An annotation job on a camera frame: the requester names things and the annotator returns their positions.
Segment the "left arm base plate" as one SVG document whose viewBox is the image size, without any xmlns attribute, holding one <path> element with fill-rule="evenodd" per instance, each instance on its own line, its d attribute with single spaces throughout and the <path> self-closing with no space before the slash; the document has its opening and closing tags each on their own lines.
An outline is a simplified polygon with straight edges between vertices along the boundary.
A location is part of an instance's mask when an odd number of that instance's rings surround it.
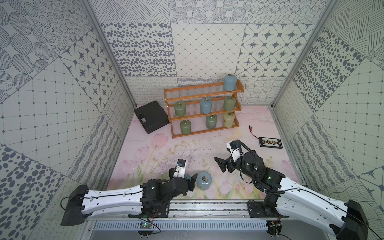
<svg viewBox="0 0 384 240">
<path fill-rule="evenodd" d="M 169 216 L 170 203 L 146 202 L 139 207 L 139 212 L 129 214 L 129 218 L 167 218 Z"/>
</svg>

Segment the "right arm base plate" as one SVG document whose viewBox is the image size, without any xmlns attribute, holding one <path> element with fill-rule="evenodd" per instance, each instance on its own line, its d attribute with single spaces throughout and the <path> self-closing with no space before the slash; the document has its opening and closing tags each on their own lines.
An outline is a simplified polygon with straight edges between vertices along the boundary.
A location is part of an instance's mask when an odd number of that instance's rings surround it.
<svg viewBox="0 0 384 240">
<path fill-rule="evenodd" d="M 264 202 L 250 200 L 247 202 L 247 209 L 250 218 L 287 218 L 288 216 L 284 216 L 278 213 L 276 208 L 265 206 Z"/>
</svg>

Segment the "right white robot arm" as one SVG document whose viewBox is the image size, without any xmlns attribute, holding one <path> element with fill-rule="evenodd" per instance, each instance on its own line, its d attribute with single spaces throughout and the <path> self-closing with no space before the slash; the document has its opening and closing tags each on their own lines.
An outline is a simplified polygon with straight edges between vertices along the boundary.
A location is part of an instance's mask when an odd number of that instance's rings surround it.
<svg viewBox="0 0 384 240">
<path fill-rule="evenodd" d="M 265 194 L 264 200 L 248 201 L 251 218 L 294 218 L 317 227 L 338 240 L 368 239 L 369 223 L 362 206 L 321 195 L 301 186 L 284 174 L 265 166 L 255 151 L 235 150 L 226 160 L 215 158 L 222 172 L 239 171 Z"/>
</svg>

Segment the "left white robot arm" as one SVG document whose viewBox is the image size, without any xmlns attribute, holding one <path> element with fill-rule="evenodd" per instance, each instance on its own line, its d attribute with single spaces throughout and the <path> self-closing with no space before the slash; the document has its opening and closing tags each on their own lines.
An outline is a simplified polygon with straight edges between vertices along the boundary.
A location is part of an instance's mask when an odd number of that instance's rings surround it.
<svg viewBox="0 0 384 240">
<path fill-rule="evenodd" d="M 170 169 L 169 180 L 148 180 L 146 183 L 119 190 L 96 191 L 80 185 L 67 197 L 62 227 L 83 224 L 86 219 L 109 215 L 129 218 L 167 218 L 172 199 L 195 189 L 197 174 L 184 176 L 185 169 Z"/>
</svg>

